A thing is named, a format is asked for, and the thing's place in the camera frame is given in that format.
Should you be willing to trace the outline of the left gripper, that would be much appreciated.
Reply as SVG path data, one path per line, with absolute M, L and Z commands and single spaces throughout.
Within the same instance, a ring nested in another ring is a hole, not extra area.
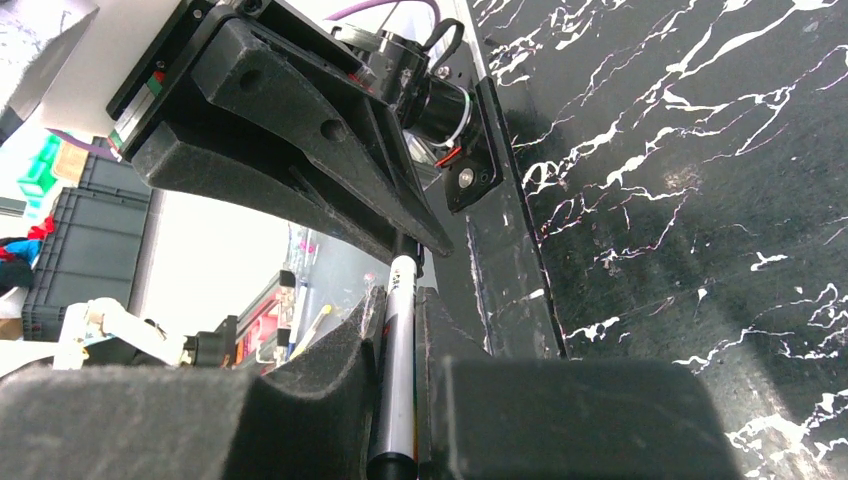
M 151 187 L 267 213 L 377 259 L 453 244 L 369 67 L 283 1 L 181 1 L 106 105 Z

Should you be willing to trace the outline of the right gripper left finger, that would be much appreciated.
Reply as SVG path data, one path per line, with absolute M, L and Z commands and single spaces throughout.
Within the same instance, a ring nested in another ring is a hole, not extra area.
M 306 351 L 245 369 L 29 368 L 1 384 L 5 479 L 361 479 L 386 292 Z

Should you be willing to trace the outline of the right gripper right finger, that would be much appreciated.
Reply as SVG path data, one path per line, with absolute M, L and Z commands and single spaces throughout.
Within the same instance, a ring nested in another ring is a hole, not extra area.
M 424 479 L 737 479 L 709 392 L 663 362 L 503 358 L 415 307 Z

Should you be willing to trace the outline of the black white marker pen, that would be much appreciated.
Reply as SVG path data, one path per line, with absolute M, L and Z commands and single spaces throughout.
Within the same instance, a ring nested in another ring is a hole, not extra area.
M 417 264 L 396 257 L 386 298 L 380 400 L 366 465 L 368 479 L 415 479 L 415 287 Z

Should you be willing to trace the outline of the black marker cap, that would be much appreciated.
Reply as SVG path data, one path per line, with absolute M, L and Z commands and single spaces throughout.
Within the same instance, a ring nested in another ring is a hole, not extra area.
M 424 247 L 414 238 L 398 233 L 393 245 L 393 256 L 407 256 L 421 264 L 424 258 Z

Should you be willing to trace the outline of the left arm base motor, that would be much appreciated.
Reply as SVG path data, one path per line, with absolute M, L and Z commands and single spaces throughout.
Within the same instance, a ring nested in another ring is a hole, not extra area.
M 423 43 L 340 21 L 325 26 L 370 68 L 371 91 L 394 109 L 402 129 L 436 151 L 450 212 L 465 210 L 502 182 L 510 156 L 503 113 L 493 79 L 471 70 L 462 22 L 439 21 Z

